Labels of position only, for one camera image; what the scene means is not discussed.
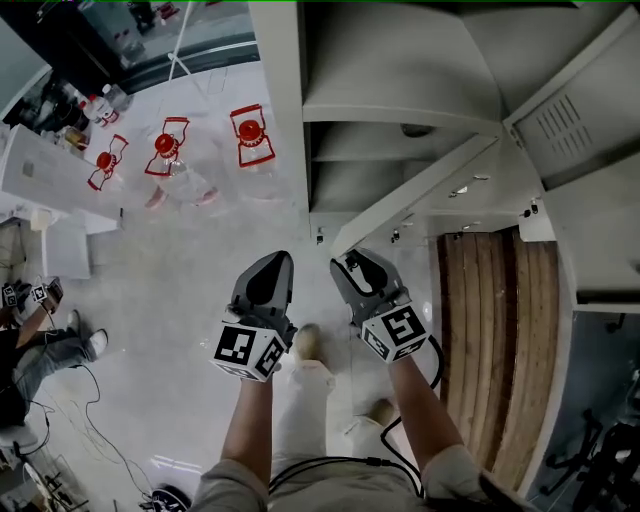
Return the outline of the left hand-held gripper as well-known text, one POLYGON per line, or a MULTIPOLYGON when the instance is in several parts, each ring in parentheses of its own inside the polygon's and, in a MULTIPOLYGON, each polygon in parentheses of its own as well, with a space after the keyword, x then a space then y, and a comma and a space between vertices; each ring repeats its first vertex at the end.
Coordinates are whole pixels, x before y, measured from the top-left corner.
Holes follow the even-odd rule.
POLYGON ((286 251, 268 254, 237 279, 210 362, 228 375, 268 381, 292 345, 297 328, 287 316, 294 262, 286 251))

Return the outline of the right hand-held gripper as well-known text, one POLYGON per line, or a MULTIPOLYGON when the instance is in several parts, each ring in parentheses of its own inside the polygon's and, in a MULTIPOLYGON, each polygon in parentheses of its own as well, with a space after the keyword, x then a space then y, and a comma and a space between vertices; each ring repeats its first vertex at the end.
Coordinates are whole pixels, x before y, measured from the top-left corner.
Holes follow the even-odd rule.
POLYGON ((394 264, 365 248, 347 252, 345 263, 347 269, 332 258, 329 268, 357 337, 385 363, 420 349, 427 338, 425 321, 407 292, 395 293, 403 285, 394 264))

